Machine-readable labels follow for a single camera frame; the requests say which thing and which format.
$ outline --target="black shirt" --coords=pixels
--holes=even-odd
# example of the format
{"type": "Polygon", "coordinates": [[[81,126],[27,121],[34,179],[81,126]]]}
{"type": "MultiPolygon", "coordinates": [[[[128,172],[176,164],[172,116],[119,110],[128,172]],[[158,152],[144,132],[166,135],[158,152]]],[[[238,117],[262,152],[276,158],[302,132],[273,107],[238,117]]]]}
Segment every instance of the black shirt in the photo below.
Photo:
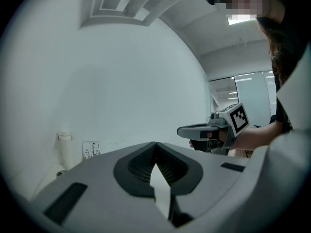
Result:
{"type": "MultiPolygon", "coordinates": [[[[280,25],[283,31],[291,38],[299,59],[301,59],[307,43],[311,42],[311,34],[307,22],[302,19],[303,17],[299,18],[299,12],[302,12],[301,10],[302,9],[297,7],[295,3],[287,4],[284,19],[280,25]]],[[[280,82],[275,73],[274,76],[276,92],[278,92],[280,89],[280,82]]],[[[283,133],[293,129],[291,122],[278,99],[276,99],[276,121],[283,123],[283,133]]]]}
{"type": "MultiPolygon", "coordinates": [[[[276,92],[278,92],[280,89],[280,82],[279,82],[278,77],[276,75],[274,77],[274,80],[276,83],[276,92]]],[[[287,116],[282,104],[278,100],[278,98],[276,99],[276,121],[283,123],[283,128],[282,128],[283,133],[286,133],[286,132],[293,129],[292,124],[290,123],[288,116],[287,116]]]]}

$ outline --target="black mesh grille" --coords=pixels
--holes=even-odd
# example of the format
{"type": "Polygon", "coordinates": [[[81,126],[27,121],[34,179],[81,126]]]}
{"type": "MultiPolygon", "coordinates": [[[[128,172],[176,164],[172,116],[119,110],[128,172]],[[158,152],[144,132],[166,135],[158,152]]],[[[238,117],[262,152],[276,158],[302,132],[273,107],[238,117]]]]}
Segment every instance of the black mesh grille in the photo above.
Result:
{"type": "Polygon", "coordinates": [[[203,176],[203,169],[195,160],[156,142],[119,159],[113,173],[132,196],[154,198],[150,178],[156,163],[174,196],[189,194],[203,176]]]}
{"type": "Polygon", "coordinates": [[[155,148],[156,144],[133,158],[128,165],[130,173],[145,183],[150,183],[151,173],[156,164],[155,148]]]}
{"type": "Polygon", "coordinates": [[[188,165],[158,146],[156,164],[171,186],[188,172],[188,165]]]}

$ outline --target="person's hand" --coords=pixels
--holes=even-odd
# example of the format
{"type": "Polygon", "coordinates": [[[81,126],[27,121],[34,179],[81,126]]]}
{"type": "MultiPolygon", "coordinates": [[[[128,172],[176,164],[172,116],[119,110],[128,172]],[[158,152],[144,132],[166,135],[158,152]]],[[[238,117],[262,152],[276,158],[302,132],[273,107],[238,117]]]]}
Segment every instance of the person's hand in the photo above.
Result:
{"type": "MultiPolygon", "coordinates": [[[[219,131],[219,140],[220,140],[221,142],[225,142],[225,140],[226,140],[226,138],[227,138],[227,133],[228,133],[228,130],[227,130],[227,129],[226,129],[226,130],[220,130],[220,131],[219,131]]],[[[212,132],[208,132],[208,133],[207,133],[207,137],[208,137],[208,138],[211,138],[212,135],[213,135],[212,132]]],[[[193,145],[192,145],[192,143],[191,143],[191,140],[189,141],[189,144],[190,144],[190,147],[193,148],[193,145]]]]}

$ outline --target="dark hair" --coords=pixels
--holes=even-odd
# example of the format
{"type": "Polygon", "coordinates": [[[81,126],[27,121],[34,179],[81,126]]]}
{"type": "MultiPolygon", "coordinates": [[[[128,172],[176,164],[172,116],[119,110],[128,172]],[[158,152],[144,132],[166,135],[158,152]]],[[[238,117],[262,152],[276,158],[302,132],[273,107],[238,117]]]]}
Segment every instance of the dark hair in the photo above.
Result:
{"type": "Polygon", "coordinates": [[[308,41],[287,21],[278,24],[266,17],[257,20],[269,40],[272,70],[283,85],[301,59],[308,41]]]}

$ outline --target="ceiling light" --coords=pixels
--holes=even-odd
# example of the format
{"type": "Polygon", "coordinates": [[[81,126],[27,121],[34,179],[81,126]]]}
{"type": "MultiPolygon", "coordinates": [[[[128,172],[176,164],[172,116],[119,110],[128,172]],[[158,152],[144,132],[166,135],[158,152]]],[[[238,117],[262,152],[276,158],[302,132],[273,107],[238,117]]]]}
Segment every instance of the ceiling light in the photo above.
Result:
{"type": "Polygon", "coordinates": [[[246,80],[251,80],[252,78],[248,78],[248,79],[241,79],[241,80],[236,80],[235,82],[239,82],[239,81],[246,81],[246,80]]]}
{"type": "Polygon", "coordinates": [[[244,22],[244,21],[251,21],[255,19],[256,18],[254,18],[251,15],[232,15],[232,16],[227,17],[227,21],[229,25],[236,24],[239,22],[244,22]]]}
{"type": "Polygon", "coordinates": [[[236,77],[245,76],[245,75],[252,75],[252,74],[254,74],[254,73],[246,73],[246,74],[236,75],[236,77]]]}

